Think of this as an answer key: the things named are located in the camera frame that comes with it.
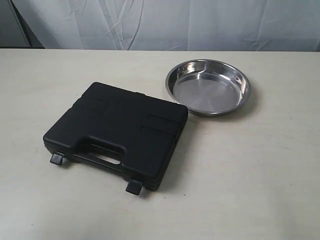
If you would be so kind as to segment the white backdrop curtain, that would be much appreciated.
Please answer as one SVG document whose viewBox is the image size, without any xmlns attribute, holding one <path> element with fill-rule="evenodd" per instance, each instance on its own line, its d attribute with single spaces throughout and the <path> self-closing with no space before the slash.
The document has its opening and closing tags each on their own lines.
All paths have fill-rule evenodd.
<svg viewBox="0 0 320 240">
<path fill-rule="evenodd" d="M 2 48 L 320 49 L 317 0 L 3 0 Z"/>
</svg>

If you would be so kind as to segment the round stainless steel tray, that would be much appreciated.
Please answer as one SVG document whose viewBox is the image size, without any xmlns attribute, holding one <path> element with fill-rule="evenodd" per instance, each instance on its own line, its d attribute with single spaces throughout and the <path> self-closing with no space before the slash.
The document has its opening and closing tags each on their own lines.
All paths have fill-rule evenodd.
<svg viewBox="0 0 320 240">
<path fill-rule="evenodd" d="M 217 117 L 237 111 L 252 86 L 235 66 L 213 59 L 192 59 L 173 67 L 165 79 L 168 95 L 197 116 Z"/>
</svg>

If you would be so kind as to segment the black plastic tool case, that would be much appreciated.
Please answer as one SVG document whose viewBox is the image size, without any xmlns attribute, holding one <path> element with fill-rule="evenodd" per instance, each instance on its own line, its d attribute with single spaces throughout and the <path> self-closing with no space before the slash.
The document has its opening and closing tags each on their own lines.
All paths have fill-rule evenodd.
<svg viewBox="0 0 320 240">
<path fill-rule="evenodd" d="M 138 195 L 160 187 L 187 119 L 184 105 L 94 82 L 43 142 L 51 163 L 67 159 L 114 172 Z"/>
</svg>

